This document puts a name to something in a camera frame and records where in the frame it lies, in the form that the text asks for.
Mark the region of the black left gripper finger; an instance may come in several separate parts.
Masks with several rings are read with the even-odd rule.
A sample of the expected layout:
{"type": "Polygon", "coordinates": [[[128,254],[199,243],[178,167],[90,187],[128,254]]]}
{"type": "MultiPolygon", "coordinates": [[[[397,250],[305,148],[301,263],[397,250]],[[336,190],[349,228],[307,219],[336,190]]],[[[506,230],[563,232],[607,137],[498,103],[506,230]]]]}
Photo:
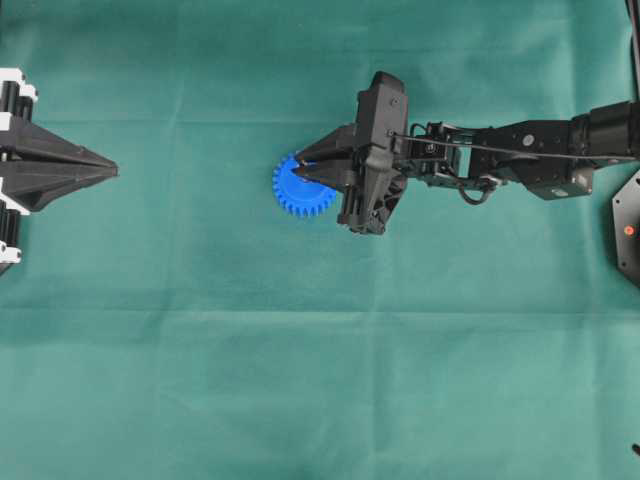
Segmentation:
{"type": "Polygon", "coordinates": [[[115,162],[23,119],[11,119],[9,129],[1,131],[1,148],[21,160],[118,169],[115,162]]]}
{"type": "Polygon", "coordinates": [[[12,187],[18,200],[25,200],[31,213],[83,188],[116,177],[117,170],[72,166],[54,162],[17,162],[17,185],[12,187]]]}

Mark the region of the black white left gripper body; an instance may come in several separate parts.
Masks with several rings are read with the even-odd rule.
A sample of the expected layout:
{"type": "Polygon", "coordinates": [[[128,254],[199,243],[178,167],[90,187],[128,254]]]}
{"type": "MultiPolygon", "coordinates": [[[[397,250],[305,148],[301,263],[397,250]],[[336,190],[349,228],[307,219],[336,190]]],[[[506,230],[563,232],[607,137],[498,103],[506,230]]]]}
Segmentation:
{"type": "MultiPolygon", "coordinates": [[[[37,101],[37,89],[26,82],[26,76],[19,68],[1,69],[2,134],[15,133],[24,122],[30,122],[37,101]]],[[[31,214],[26,201],[18,200],[11,190],[17,185],[18,160],[12,147],[1,146],[1,274],[21,262],[20,223],[23,216],[31,214]]]]}

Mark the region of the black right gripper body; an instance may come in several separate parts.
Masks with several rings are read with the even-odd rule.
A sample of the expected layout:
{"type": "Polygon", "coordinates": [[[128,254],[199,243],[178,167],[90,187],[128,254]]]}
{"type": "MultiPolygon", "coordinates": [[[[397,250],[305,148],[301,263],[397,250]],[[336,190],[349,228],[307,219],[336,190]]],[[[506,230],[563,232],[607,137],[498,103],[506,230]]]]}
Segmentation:
{"type": "Polygon", "coordinates": [[[351,170],[355,183],[344,190],[338,222],[351,232],[382,235],[408,184],[394,162],[406,154],[408,96],[404,83],[378,71],[358,94],[356,142],[351,170]]]}

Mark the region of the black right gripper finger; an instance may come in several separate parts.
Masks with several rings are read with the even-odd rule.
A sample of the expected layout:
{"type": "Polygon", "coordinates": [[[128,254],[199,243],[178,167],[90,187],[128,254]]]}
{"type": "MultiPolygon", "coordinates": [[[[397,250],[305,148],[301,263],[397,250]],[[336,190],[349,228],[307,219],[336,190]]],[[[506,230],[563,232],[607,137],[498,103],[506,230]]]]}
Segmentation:
{"type": "Polygon", "coordinates": [[[355,124],[338,127],[322,139],[296,153],[298,163],[317,163],[346,158],[354,151],[355,124]]]}
{"type": "Polygon", "coordinates": [[[300,165],[293,173],[301,179],[324,185],[338,192],[355,186],[358,174],[343,162],[320,162],[300,165]]]}

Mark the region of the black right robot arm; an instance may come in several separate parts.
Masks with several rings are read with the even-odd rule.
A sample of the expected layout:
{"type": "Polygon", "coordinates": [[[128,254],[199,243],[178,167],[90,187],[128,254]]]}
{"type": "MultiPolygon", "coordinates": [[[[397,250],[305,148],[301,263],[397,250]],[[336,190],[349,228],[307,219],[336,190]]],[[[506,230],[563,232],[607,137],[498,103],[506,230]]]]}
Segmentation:
{"type": "MultiPolygon", "coordinates": [[[[77,190],[114,178],[117,165],[32,120],[36,88],[17,68],[1,72],[1,245],[18,244],[20,221],[77,190]]],[[[595,171],[639,157],[639,106],[621,102],[569,120],[462,128],[408,121],[396,77],[378,72],[359,93],[355,120],[301,150],[292,175],[343,196],[339,222],[380,235],[410,179],[456,190],[479,205],[508,182],[539,198],[583,196],[595,171]]]]}

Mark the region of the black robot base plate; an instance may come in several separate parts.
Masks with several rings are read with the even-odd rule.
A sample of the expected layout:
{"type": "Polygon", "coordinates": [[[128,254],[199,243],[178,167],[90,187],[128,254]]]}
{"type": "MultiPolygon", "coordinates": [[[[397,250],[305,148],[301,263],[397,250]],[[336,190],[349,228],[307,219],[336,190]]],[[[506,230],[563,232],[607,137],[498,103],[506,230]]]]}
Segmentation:
{"type": "Polygon", "coordinates": [[[612,199],[617,267],[636,287],[640,286],[639,194],[639,172],[636,171],[612,199]]]}

